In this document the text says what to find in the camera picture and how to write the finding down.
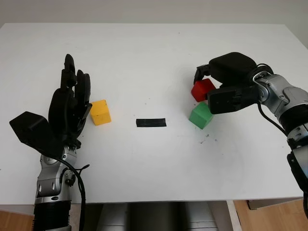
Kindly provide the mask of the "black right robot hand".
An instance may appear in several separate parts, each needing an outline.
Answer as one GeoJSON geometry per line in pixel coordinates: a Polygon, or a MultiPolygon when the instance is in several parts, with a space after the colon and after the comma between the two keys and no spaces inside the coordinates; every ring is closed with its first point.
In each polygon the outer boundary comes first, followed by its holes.
{"type": "Polygon", "coordinates": [[[250,57],[239,52],[231,52],[197,67],[193,82],[196,83],[205,76],[211,76],[221,84],[231,86],[244,82],[256,67],[256,62],[250,57]]]}

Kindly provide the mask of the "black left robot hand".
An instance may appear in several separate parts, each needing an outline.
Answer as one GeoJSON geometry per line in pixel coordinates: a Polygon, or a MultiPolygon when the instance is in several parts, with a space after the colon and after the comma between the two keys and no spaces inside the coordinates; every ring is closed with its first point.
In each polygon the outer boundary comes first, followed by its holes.
{"type": "Polygon", "coordinates": [[[64,145],[79,149],[78,140],[92,104],[90,103],[90,76],[81,70],[76,71],[74,59],[65,56],[61,72],[61,84],[51,100],[48,122],[53,134],[64,145]]]}

